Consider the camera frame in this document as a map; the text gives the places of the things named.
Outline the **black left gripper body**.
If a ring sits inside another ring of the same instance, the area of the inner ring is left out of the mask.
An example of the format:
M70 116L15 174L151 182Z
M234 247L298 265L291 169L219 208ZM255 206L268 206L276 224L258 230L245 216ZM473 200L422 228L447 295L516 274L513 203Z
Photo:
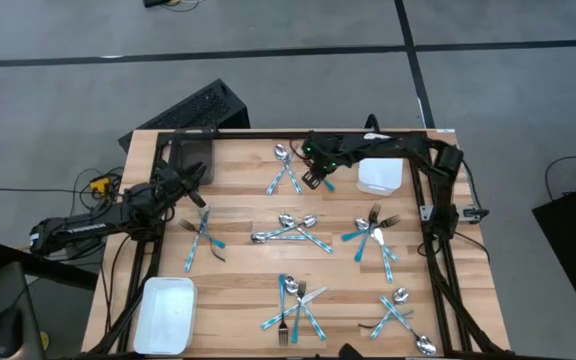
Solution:
M196 202L196 165L181 170L172 167L160 170L162 199L166 203L176 203L184 196Z

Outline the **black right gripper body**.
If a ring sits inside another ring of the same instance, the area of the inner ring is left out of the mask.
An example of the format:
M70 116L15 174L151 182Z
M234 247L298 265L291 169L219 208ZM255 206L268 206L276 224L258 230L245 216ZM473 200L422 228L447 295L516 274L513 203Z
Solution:
M315 173L332 173L339 166L340 138L309 132L302 145L302 152L307 159L308 168Z

